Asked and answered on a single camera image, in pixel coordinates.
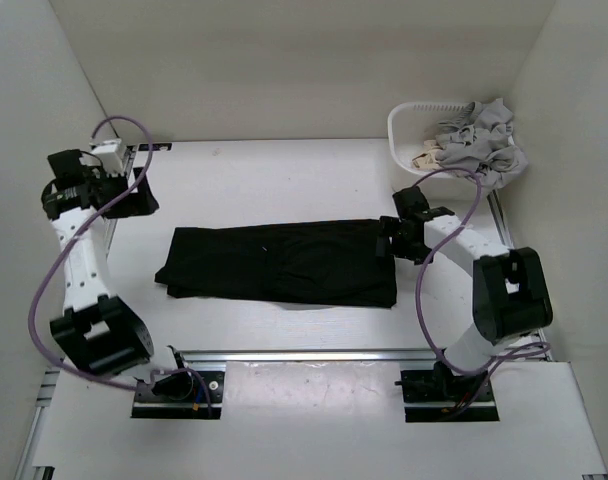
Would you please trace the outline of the black trousers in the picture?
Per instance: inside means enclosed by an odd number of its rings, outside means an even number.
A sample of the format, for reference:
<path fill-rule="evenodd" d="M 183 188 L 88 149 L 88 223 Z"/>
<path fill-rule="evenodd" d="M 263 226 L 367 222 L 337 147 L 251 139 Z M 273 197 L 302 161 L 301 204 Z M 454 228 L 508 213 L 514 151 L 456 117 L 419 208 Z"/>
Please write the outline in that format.
<path fill-rule="evenodd" d="M 178 227 L 156 283 L 175 298 L 391 308 L 395 260 L 376 254 L 372 219 Z"/>

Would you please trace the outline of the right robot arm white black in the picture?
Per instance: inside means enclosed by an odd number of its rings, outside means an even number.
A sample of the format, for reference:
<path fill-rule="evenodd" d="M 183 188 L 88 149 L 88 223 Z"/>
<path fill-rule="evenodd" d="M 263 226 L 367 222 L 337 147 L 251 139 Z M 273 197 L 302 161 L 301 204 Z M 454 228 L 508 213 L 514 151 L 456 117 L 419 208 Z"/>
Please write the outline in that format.
<path fill-rule="evenodd" d="M 553 320 L 539 255 L 493 242 L 448 208 L 430 207 L 417 186 L 395 193 L 393 201 L 396 216 L 380 219 L 378 256 L 409 260 L 425 272 L 441 253 L 472 280 L 472 325 L 451 346 L 431 347 L 437 357 L 431 370 L 406 371 L 398 384 L 412 403 L 466 403 L 510 344 Z"/>

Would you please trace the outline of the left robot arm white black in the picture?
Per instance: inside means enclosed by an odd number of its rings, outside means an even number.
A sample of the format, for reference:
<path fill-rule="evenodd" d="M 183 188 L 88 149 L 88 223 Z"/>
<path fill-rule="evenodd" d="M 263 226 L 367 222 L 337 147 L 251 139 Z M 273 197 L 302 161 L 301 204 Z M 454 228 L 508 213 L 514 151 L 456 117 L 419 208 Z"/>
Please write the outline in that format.
<path fill-rule="evenodd" d="M 121 140 L 49 155 L 54 178 L 41 194 L 61 249 L 62 313 L 49 323 L 75 372 L 98 383 L 127 373 L 157 395 L 182 400 L 195 379 L 173 347 L 157 354 L 143 320 L 117 294 L 108 266 L 109 224 L 159 207 L 143 168 L 127 165 Z"/>

